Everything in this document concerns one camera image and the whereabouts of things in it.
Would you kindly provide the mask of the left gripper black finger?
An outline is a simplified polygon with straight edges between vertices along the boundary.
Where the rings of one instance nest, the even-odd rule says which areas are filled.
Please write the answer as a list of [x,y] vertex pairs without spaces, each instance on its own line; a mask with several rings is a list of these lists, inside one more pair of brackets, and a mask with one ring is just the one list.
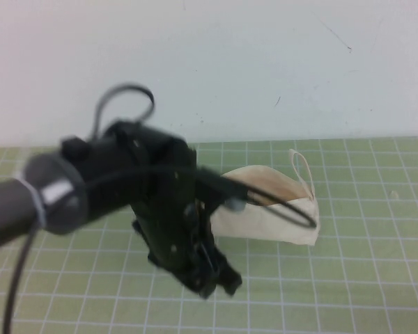
[[196,266],[194,284],[197,294],[203,299],[208,299],[217,286],[217,259],[213,249],[205,243],[194,244],[192,261]]
[[210,263],[212,265],[211,290],[213,294],[220,286],[229,296],[234,296],[242,285],[242,276],[229,264],[227,258],[216,246],[210,249]]

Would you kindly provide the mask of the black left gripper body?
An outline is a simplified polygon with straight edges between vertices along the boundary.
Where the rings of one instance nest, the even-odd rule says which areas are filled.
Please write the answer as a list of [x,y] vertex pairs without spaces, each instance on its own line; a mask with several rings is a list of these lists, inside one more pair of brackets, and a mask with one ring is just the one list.
[[197,294],[194,244],[201,242],[212,248],[215,243],[206,218],[199,213],[195,178],[182,173],[156,175],[147,194],[131,208],[133,228],[148,246],[149,261]]

